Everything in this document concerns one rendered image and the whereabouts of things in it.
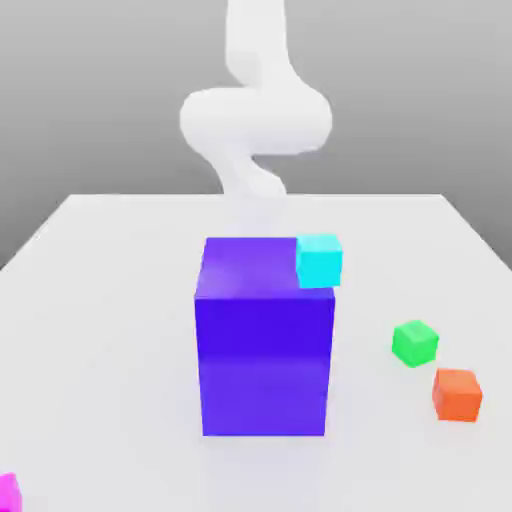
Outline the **small cyan cube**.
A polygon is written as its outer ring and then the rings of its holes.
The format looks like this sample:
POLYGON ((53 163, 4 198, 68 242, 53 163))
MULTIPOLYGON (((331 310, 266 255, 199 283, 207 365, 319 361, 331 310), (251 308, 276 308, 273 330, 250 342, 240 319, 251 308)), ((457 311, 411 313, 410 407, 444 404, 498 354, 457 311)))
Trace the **small cyan cube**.
POLYGON ((332 288, 341 283, 343 250, 335 234, 296 237, 296 273, 301 288, 332 288))

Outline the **small green cube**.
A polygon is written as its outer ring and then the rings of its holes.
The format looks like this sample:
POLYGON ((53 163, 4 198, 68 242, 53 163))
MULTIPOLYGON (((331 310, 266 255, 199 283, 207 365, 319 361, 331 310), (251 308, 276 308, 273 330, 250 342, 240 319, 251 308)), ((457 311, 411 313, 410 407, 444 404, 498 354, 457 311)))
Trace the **small green cube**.
POLYGON ((439 334, 420 320, 394 328, 392 352, 406 366, 415 368, 436 359, 439 334))

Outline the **small orange cube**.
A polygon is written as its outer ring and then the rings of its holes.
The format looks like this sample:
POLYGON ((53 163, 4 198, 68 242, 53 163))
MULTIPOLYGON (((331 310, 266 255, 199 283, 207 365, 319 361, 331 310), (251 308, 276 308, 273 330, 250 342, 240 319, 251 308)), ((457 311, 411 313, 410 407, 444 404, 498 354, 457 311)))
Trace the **small orange cube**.
POLYGON ((436 370, 432 401, 439 420, 476 422, 482 398, 483 392, 474 372, 449 368, 436 370))

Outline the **small magenta cube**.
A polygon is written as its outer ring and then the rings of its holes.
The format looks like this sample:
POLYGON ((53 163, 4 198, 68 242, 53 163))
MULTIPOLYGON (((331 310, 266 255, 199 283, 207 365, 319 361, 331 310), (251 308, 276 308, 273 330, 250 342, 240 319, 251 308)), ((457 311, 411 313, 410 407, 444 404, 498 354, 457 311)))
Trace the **small magenta cube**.
POLYGON ((16 475, 0 475, 0 512, 22 512, 22 495, 16 475))

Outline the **large purple box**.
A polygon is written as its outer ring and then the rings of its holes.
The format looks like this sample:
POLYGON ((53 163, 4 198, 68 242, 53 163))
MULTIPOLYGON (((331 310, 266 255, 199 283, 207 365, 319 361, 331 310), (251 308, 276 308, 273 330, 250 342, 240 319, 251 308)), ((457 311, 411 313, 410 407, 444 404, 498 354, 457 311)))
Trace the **large purple box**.
POLYGON ((296 241, 209 237, 194 294, 206 436, 325 433, 335 294, 300 286, 296 241))

